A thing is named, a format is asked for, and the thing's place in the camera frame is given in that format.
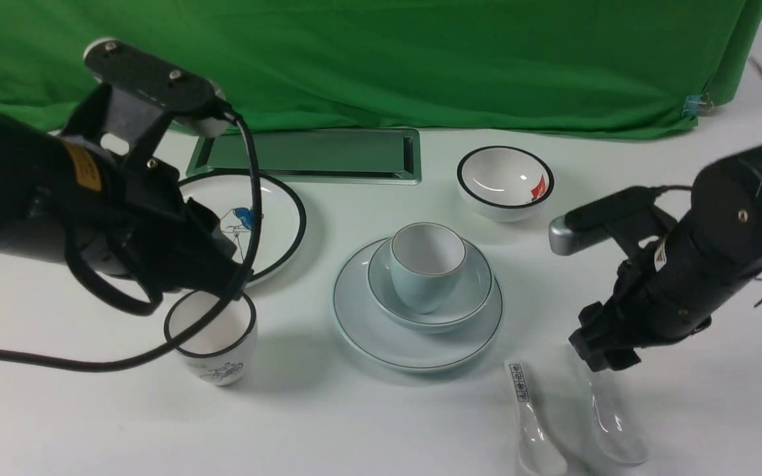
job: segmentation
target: light blue saucer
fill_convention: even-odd
[[[495,340],[504,307],[498,281],[478,316],[454,331],[413,332],[389,319],[366,285],[370,258],[383,243],[384,240],[375,241],[352,255],[333,287],[336,325],[357,352],[395,370],[439,372],[475,358]]]

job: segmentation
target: dishware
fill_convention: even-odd
[[[412,223],[390,240],[390,276],[399,298],[420,314],[443,304],[462,275],[463,238],[436,223]]]
[[[587,400],[593,410],[591,420],[593,439],[605,457],[622,466],[638,466],[648,461],[648,447],[639,434],[633,419],[616,398],[616,382],[612,370],[590,371],[568,346],[577,374],[589,388]]]
[[[197,322],[218,301],[206,292],[191,292],[169,310],[163,322],[167,340]],[[257,312],[249,296],[231,301],[215,320],[182,344],[178,355],[195,376],[214,385],[236,382],[248,370],[257,347]]]
[[[448,299],[432,313],[417,313],[396,294],[390,274],[390,240],[384,241],[369,261],[369,271],[366,273],[369,292],[390,319],[408,329],[429,333],[457,329],[478,313],[493,287],[493,274],[484,254],[469,241],[464,240],[464,243],[466,261],[460,280]]]
[[[476,213],[511,222],[542,209],[554,190],[554,175],[535,154],[491,145],[460,160],[457,185],[464,202]]]
[[[483,352],[502,322],[503,299],[496,281],[472,322],[444,334],[413,332],[388,319],[366,285],[369,260],[385,240],[360,248],[342,267],[333,287],[333,317],[343,338],[360,355],[394,370],[450,370]]]
[[[237,247],[233,259],[243,262],[252,227],[248,172],[212,171],[179,182],[185,201],[192,198],[220,218],[220,231]],[[294,256],[308,226],[305,207],[293,189],[261,176],[263,226],[255,258],[255,273],[246,286],[271,277]]]
[[[530,366],[521,360],[505,361],[508,388],[517,409],[517,457],[523,470],[537,476],[562,476],[569,465],[542,428],[532,398]]]

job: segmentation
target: red design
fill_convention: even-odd
[[[539,198],[541,198],[541,196],[544,196],[545,195],[545,189],[546,189],[546,186],[545,186],[545,175],[541,175],[540,176],[540,181],[537,184],[537,186],[531,189],[531,195],[533,195],[532,202],[535,202],[535,201],[539,200]]]

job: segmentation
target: yellow label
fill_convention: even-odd
[[[66,147],[69,158],[72,159],[73,166],[75,166],[75,180],[78,181],[78,184],[84,188],[102,192],[102,175],[99,174],[99,168],[96,166],[93,156],[87,149],[78,147],[78,145],[64,141],[63,146]]]

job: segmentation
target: light blue teacup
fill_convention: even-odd
[[[402,302],[428,314],[457,286],[466,262],[466,245],[451,229],[436,223],[413,223],[393,235],[390,274]]]

